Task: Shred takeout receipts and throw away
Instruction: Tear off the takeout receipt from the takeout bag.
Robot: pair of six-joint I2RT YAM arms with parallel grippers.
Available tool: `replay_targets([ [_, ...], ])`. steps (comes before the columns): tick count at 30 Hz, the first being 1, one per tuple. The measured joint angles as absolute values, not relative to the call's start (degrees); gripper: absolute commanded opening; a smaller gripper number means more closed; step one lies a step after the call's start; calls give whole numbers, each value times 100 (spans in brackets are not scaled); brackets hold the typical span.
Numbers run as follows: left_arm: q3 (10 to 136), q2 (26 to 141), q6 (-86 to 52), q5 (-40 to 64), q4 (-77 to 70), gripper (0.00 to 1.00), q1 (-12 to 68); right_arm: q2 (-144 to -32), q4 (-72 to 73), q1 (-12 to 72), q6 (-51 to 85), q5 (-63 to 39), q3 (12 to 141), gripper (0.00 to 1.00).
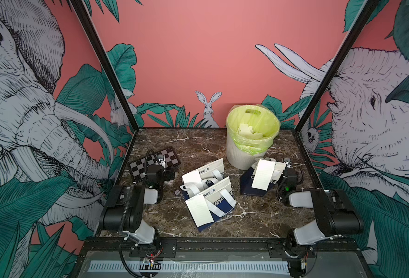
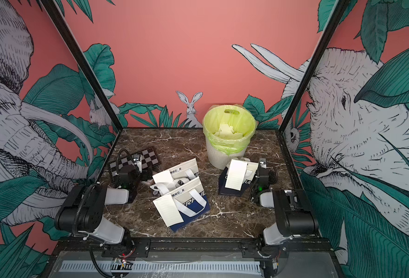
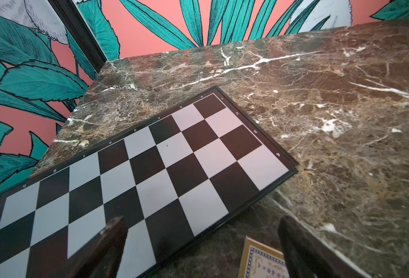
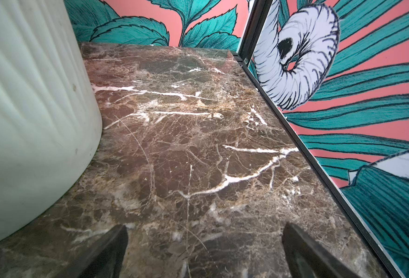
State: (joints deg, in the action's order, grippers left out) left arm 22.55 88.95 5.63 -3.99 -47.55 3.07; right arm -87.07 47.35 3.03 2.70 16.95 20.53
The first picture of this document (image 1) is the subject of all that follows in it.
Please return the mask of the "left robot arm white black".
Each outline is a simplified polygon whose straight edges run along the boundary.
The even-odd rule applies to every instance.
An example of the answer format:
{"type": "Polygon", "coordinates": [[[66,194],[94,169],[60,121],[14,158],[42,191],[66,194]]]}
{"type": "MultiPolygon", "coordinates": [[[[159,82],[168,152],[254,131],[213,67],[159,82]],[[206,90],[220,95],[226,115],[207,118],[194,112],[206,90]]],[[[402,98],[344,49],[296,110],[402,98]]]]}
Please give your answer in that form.
{"type": "Polygon", "coordinates": [[[143,210],[145,205],[160,203],[165,182],[174,179],[169,160],[168,152],[149,149],[145,158],[132,167],[141,179],[130,185],[113,186],[100,215],[101,231],[117,233],[136,246],[162,246],[157,229],[143,220],[143,210]]]}

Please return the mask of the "navy white paper bag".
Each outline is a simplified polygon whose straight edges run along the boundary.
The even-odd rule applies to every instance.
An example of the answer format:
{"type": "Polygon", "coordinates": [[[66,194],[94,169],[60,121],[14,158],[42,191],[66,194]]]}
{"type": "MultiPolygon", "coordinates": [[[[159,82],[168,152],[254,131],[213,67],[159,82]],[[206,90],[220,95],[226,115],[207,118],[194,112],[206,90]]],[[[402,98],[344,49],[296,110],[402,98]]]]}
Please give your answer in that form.
{"type": "Polygon", "coordinates": [[[258,158],[240,178],[240,193],[263,197],[282,178],[286,163],[273,158],[258,158]]]}
{"type": "Polygon", "coordinates": [[[198,193],[206,199],[208,208],[211,212],[214,222],[197,227],[199,232],[209,228],[215,222],[221,220],[227,214],[232,212],[236,206],[236,200],[233,195],[232,184],[229,177],[223,178],[217,184],[198,193]]]}
{"type": "Polygon", "coordinates": [[[198,184],[188,183],[180,187],[185,200],[217,184],[224,178],[223,158],[210,162],[198,169],[202,182],[198,184]]]}

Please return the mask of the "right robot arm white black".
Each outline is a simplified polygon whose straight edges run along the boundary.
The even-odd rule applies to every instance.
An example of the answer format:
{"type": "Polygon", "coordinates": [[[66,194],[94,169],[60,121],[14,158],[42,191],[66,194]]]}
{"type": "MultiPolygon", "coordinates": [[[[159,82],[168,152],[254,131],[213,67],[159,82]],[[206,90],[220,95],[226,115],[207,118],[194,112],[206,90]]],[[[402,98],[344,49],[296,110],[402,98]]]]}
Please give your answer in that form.
{"type": "Polygon", "coordinates": [[[285,206],[312,209],[315,219],[292,229],[283,243],[290,258],[303,258],[308,249],[320,241],[334,237],[357,235],[364,222],[343,190],[303,189],[296,171],[286,167],[278,181],[276,198],[285,206]]]}

